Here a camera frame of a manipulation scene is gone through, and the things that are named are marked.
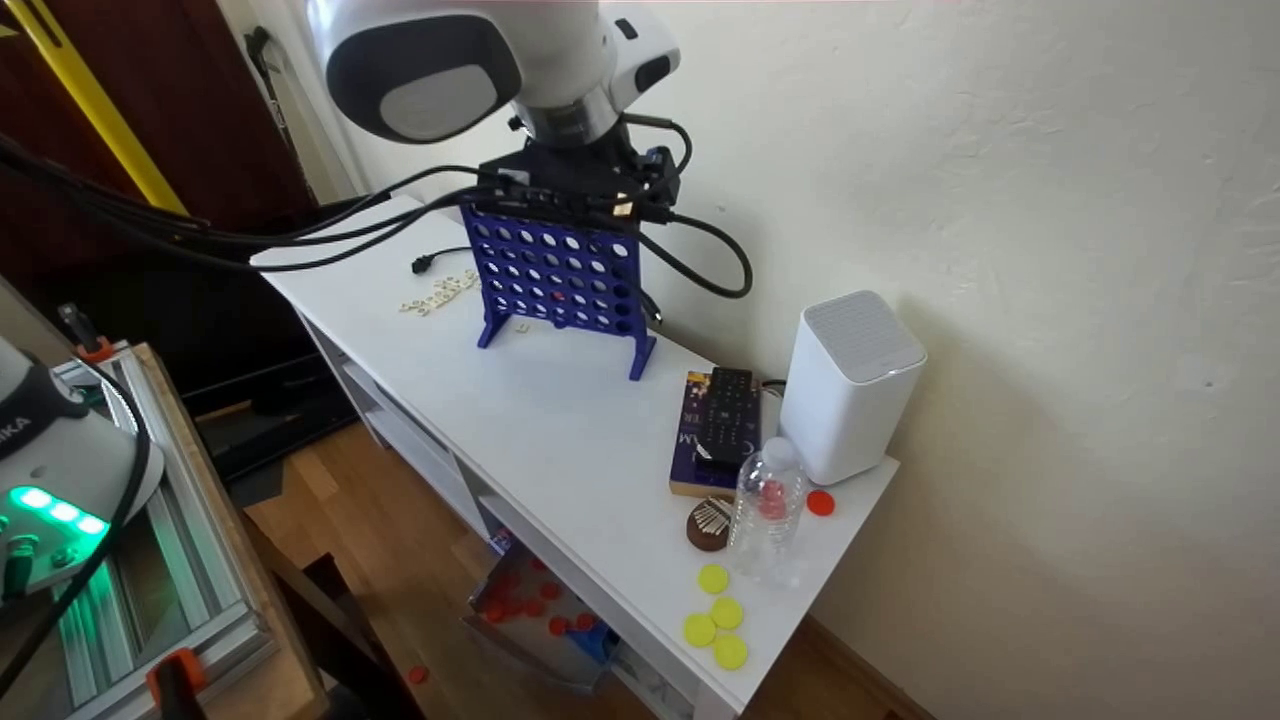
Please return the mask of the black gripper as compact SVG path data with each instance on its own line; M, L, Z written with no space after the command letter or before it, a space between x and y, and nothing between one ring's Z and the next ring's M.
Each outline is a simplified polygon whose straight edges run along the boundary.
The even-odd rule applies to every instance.
M530 141L521 150L488 160L477 199L507 217L568 223L664 218L680 195L680 166L667 148L638 150L626 130L583 148Z

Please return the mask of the white robot base green light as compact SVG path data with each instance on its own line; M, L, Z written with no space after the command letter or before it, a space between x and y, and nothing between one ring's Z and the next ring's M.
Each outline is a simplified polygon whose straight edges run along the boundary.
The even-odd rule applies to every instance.
M64 582L163 475L163 450L124 393L91 405L0 339L0 596Z

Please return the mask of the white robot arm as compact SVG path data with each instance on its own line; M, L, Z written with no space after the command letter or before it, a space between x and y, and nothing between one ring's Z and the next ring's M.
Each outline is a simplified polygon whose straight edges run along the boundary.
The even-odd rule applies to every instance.
M480 164L496 208L664 218L680 160L638 148L632 102L680 67L646 0L304 0L333 102L363 130L440 144L517 107L521 150Z

